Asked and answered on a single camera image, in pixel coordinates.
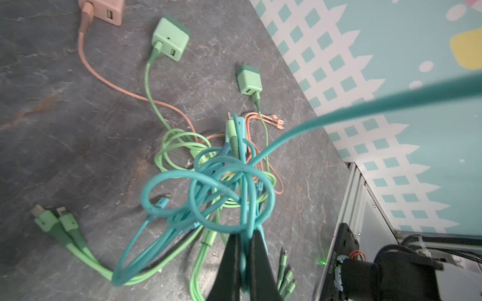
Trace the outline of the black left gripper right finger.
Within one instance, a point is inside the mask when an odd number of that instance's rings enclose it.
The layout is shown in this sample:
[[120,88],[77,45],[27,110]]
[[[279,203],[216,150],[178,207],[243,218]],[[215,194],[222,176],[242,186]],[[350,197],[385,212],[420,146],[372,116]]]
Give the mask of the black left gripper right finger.
[[259,230],[255,230],[249,249],[249,292],[251,301],[282,301]]

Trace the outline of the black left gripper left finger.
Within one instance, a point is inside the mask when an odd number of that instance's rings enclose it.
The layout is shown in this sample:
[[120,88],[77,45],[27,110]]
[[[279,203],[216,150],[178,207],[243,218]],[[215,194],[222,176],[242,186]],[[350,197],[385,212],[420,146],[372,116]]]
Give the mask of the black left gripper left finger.
[[240,251],[240,235],[231,234],[228,238],[216,279],[206,301],[240,300]]

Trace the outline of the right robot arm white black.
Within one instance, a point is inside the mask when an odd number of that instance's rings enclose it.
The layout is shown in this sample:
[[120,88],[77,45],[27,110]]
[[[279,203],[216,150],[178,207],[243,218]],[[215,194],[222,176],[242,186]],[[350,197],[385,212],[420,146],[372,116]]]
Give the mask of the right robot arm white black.
[[337,258],[341,300],[481,300],[481,275],[401,245],[380,249],[372,262]]

